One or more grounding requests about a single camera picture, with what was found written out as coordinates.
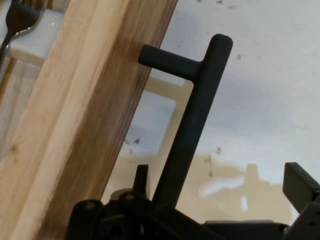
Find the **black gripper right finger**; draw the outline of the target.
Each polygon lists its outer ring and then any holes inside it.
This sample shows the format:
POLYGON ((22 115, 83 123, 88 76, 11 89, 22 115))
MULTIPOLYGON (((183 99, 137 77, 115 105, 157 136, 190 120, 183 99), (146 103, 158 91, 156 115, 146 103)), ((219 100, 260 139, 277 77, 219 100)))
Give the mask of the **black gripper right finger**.
POLYGON ((286 230, 284 240, 318 240, 320 238, 320 184, 298 163, 284 167, 282 190, 299 213, 286 230))

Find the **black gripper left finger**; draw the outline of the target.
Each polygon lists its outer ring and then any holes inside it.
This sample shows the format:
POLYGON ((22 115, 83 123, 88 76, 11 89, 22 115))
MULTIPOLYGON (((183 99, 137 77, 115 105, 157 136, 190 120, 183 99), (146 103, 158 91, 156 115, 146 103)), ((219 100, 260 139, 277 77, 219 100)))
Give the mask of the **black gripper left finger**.
POLYGON ((83 200, 67 225, 68 240, 218 240, 220 236, 178 210, 147 199, 148 165, 136 169, 133 188, 104 205, 83 200))

